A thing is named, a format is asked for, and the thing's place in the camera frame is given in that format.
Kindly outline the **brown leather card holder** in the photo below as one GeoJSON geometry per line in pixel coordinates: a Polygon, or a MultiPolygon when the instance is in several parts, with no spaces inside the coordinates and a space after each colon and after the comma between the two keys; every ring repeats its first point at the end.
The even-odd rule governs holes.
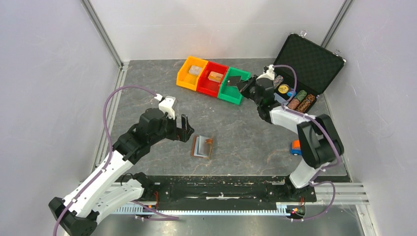
{"type": "Polygon", "coordinates": [[[213,139],[205,136],[195,136],[191,150],[192,157],[209,159],[212,153],[213,139]]]}

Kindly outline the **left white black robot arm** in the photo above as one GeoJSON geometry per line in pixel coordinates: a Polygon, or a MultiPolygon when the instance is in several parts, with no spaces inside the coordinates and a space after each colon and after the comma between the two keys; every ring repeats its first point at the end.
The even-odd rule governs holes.
{"type": "Polygon", "coordinates": [[[70,236],[90,236],[97,226],[118,208],[133,200],[149,200],[154,186],[144,174],[135,174],[111,192],[108,189],[126,171],[150,152],[151,146],[168,139],[187,142],[194,129],[187,115],[177,119],[159,108],[147,109],[128,131],[112,145],[111,151],[94,172],[64,198],[54,197],[48,204],[57,223],[70,236]]]}

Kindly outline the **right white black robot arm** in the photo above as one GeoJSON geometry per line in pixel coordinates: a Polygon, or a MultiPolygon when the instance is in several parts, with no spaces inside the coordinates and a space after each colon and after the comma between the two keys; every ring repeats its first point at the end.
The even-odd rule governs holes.
{"type": "Polygon", "coordinates": [[[315,186],[319,172],[341,164],[344,147],[328,115],[310,116],[292,110],[275,100],[274,84],[268,78],[250,78],[237,83],[241,95],[257,105],[260,118],[297,134],[302,160],[286,178],[284,195],[291,201],[304,194],[304,187],[315,186]]]}

